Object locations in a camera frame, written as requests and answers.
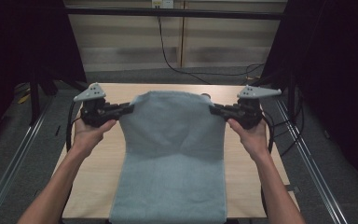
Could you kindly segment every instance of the handheld controller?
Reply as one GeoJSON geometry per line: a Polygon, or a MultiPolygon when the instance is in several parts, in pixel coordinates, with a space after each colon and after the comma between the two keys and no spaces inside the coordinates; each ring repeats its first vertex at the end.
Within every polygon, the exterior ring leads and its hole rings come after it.
{"type": "Polygon", "coordinates": [[[210,105],[212,114],[223,119],[235,119],[243,129],[249,130],[263,118],[260,109],[260,98],[281,94],[281,90],[271,90],[260,87],[245,86],[238,94],[238,102],[234,105],[210,105]]]}
{"type": "MultiPolygon", "coordinates": [[[[260,87],[245,86],[238,93],[238,102],[234,105],[210,105],[210,111],[223,119],[235,119],[243,129],[249,130],[257,125],[263,118],[260,109],[260,98],[281,94],[281,90],[270,90],[260,87]]],[[[133,112],[134,105],[130,103],[110,105],[104,99],[106,96],[98,83],[74,98],[75,102],[83,102],[80,117],[93,127],[100,127],[110,119],[118,120],[122,115],[133,112]]]]}
{"type": "Polygon", "coordinates": [[[130,103],[111,105],[105,101],[105,96],[101,86],[94,83],[74,98],[75,102],[83,102],[80,117],[86,124],[100,127],[110,119],[118,120],[122,115],[132,113],[134,105],[130,103]]]}

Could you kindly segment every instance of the wire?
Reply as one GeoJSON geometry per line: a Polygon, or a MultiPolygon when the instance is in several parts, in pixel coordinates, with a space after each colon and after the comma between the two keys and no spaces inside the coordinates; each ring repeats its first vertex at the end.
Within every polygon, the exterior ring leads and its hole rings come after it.
{"type": "Polygon", "coordinates": [[[281,154],[281,157],[284,156],[290,149],[298,142],[298,139],[301,137],[302,132],[304,131],[305,126],[305,117],[304,117],[304,109],[301,109],[301,129],[296,136],[295,141],[281,154]]]}
{"type": "Polygon", "coordinates": [[[264,65],[265,63],[253,63],[253,64],[249,64],[248,66],[246,66],[246,70],[245,73],[246,74],[246,79],[240,84],[240,86],[245,85],[248,80],[249,80],[249,74],[252,73],[254,70],[256,70],[257,68],[259,68],[260,66],[264,65]],[[256,66],[256,68],[252,69],[251,71],[248,72],[249,67],[251,66],[256,66]]]}
{"type": "Polygon", "coordinates": [[[225,76],[225,77],[238,77],[238,76],[244,76],[244,75],[248,75],[249,73],[252,73],[255,69],[257,69],[258,67],[264,65],[264,63],[260,63],[260,64],[251,64],[251,65],[248,65],[246,66],[246,71],[243,72],[243,73],[238,73],[238,74],[222,74],[222,73],[205,73],[205,72],[185,72],[185,71],[181,71],[181,70],[178,70],[176,68],[173,68],[170,63],[168,62],[167,60],[167,55],[165,53],[165,48],[164,48],[164,40],[162,38],[162,25],[161,25],[161,17],[158,17],[158,30],[159,30],[159,37],[160,37],[160,40],[161,40],[161,48],[162,48],[162,54],[164,56],[164,60],[165,60],[165,63],[175,72],[177,73],[181,73],[181,74],[185,74],[185,75],[189,75],[189,76],[192,76],[198,80],[200,80],[201,82],[204,82],[206,84],[209,84],[209,85],[212,85],[212,83],[206,81],[206,80],[203,80],[202,78],[200,77],[197,77],[196,75],[208,75],[208,76],[225,76]],[[251,71],[248,71],[249,67],[250,66],[255,66],[257,65],[256,68],[252,69],[251,71]]]}
{"type": "MultiPolygon", "coordinates": [[[[299,108],[298,108],[298,110],[297,110],[297,112],[296,112],[296,114],[295,114],[295,118],[298,116],[298,114],[304,109],[303,108],[303,105],[302,105],[302,100],[298,100],[298,105],[299,105],[299,108]]],[[[280,123],[278,123],[278,124],[275,124],[275,127],[277,127],[277,126],[279,126],[279,125],[282,125],[282,124],[285,124],[285,123],[287,123],[287,122],[289,122],[290,120],[285,120],[285,121],[283,121],[283,122],[280,122],[280,123]]],[[[287,129],[286,131],[284,131],[284,132],[282,132],[282,133],[278,133],[278,134],[276,134],[274,137],[276,138],[276,137],[279,137],[279,136],[281,136],[281,135],[284,135],[285,133],[288,133],[289,132],[289,129],[287,129]]]]}
{"type": "MultiPolygon", "coordinates": [[[[266,112],[264,112],[264,113],[272,119],[272,117],[268,113],[266,113],[266,112]]],[[[267,123],[268,129],[269,129],[268,152],[271,153],[272,145],[274,143],[274,130],[273,130],[271,123],[264,115],[262,116],[262,119],[267,123]]]]}
{"type": "MultiPolygon", "coordinates": [[[[72,147],[72,127],[73,127],[75,121],[80,119],[80,118],[77,118],[72,121],[74,107],[75,107],[75,101],[72,101],[71,106],[69,107],[68,120],[66,123],[66,152],[69,152],[69,150],[72,147]]],[[[72,186],[69,189],[68,195],[66,196],[66,201],[65,201],[65,204],[64,204],[62,212],[61,212],[60,224],[64,224],[62,215],[63,215],[63,211],[65,210],[66,205],[68,204],[69,198],[71,197],[71,193],[72,193],[72,186]]]]}
{"type": "MultiPolygon", "coordinates": [[[[299,114],[299,113],[301,112],[301,110],[303,109],[303,101],[304,101],[304,99],[303,99],[303,97],[300,96],[299,91],[298,91],[298,96],[299,96],[299,98],[298,98],[297,112],[295,113],[295,118],[298,116],[298,114],[299,114]]],[[[275,127],[278,127],[278,126],[280,126],[280,125],[286,124],[286,123],[289,122],[289,121],[290,121],[290,120],[287,119],[287,120],[284,120],[284,121],[282,121],[282,122],[279,122],[279,123],[275,124],[275,127]]]]}
{"type": "Polygon", "coordinates": [[[266,111],[263,111],[263,113],[264,113],[265,115],[267,115],[268,118],[271,120],[271,123],[269,124],[268,128],[272,130],[272,135],[271,135],[271,137],[272,137],[272,141],[273,141],[273,138],[275,137],[275,136],[274,136],[274,133],[275,133],[274,119],[273,119],[272,116],[271,116],[269,113],[267,113],[266,111]]]}

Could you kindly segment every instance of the black curtain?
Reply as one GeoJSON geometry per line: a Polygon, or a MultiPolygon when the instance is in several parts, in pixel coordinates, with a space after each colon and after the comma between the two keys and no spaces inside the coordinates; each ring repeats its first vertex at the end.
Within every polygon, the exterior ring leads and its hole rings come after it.
{"type": "Polygon", "coordinates": [[[21,7],[64,7],[62,0],[0,1],[0,118],[14,87],[34,78],[86,82],[68,16],[21,7]]]}
{"type": "Polygon", "coordinates": [[[292,0],[285,13],[263,76],[284,70],[274,79],[277,88],[292,76],[358,170],[358,1],[292,0]]]}

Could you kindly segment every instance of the wooden table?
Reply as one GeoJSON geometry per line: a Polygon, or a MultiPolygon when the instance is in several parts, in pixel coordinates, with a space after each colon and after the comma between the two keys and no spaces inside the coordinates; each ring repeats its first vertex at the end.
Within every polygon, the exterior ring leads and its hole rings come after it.
{"type": "MultiPolygon", "coordinates": [[[[112,84],[101,83],[106,92],[106,101],[112,104],[130,102],[136,95],[148,91],[187,91],[196,94],[208,93],[212,102],[232,105],[237,102],[237,93],[242,86],[209,85],[161,85],[161,84],[112,84]]],[[[57,163],[60,164],[66,149],[57,163]]],[[[120,123],[104,135],[103,141],[94,148],[80,168],[72,194],[63,217],[108,218],[117,190],[121,166],[125,155],[125,140],[120,123]]],[[[255,163],[240,143],[240,138],[229,126],[225,135],[225,172],[227,189],[227,217],[265,217],[260,197],[260,181],[255,163]]],[[[274,145],[272,157],[282,177],[289,185],[281,157],[274,145]]]]}

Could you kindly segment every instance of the forearm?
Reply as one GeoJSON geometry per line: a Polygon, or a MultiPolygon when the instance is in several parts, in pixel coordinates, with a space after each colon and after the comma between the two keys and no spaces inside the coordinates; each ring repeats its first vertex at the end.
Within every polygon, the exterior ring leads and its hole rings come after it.
{"type": "Polygon", "coordinates": [[[19,223],[58,223],[67,195],[84,158],[70,150],[19,223]]]}
{"type": "Polygon", "coordinates": [[[271,156],[266,153],[256,161],[260,182],[271,224],[305,223],[295,203],[287,192],[271,156]]]}

